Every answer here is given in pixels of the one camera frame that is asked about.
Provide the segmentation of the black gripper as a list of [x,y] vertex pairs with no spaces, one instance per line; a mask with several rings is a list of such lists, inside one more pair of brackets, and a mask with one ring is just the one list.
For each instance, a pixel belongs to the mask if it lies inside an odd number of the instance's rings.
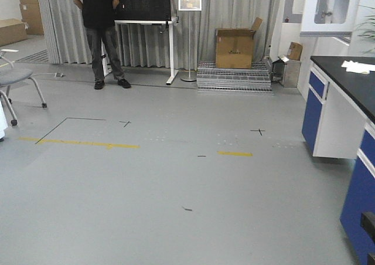
[[367,264],[374,265],[374,213],[362,212],[360,225],[369,236],[372,246],[367,250]]

